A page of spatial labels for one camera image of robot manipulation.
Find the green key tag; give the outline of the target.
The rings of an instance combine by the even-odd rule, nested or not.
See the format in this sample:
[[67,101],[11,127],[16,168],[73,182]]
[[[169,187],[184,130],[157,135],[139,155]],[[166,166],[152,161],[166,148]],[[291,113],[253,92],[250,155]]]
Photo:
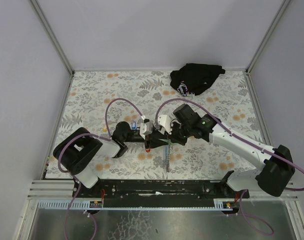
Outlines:
[[167,139],[167,144],[168,144],[169,147],[171,146],[172,142],[171,142],[170,139]]

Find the grey keyring with blue handle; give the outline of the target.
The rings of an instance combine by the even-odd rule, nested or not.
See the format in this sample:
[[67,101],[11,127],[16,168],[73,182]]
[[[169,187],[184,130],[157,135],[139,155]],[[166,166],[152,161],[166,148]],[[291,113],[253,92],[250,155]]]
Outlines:
[[165,146],[165,152],[164,152],[164,167],[165,171],[168,173],[170,172],[170,158],[171,158],[171,150],[172,150],[172,144],[171,146],[168,146],[168,144]]

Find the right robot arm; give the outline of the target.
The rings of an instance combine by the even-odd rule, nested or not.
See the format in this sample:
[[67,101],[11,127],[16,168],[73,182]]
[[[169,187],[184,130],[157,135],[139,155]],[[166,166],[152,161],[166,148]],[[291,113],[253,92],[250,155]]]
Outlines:
[[252,170],[233,170],[226,174],[226,183],[231,189],[236,192],[262,190],[274,197],[283,193],[295,172],[290,165],[292,157],[287,147],[272,147],[237,135],[220,120],[215,120],[209,114],[200,116],[187,104],[179,106],[173,114],[178,120],[172,130],[173,136],[184,141],[195,137],[220,145],[255,167]]

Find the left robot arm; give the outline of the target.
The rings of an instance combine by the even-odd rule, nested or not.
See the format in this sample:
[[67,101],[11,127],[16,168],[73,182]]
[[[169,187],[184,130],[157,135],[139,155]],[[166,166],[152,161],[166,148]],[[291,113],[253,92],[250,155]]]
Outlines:
[[119,122],[111,139],[98,137],[81,127],[54,149],[53,156],[58,160],[58,166],[64,167],[67,173],[90,189],[99,181],[90,167],[94,156],[119,158],[128,150],[125,143],[142,143],[149,151],[167,145],[169,137],[164,128],[156,129],[147,120],[136,129],[125,121]]

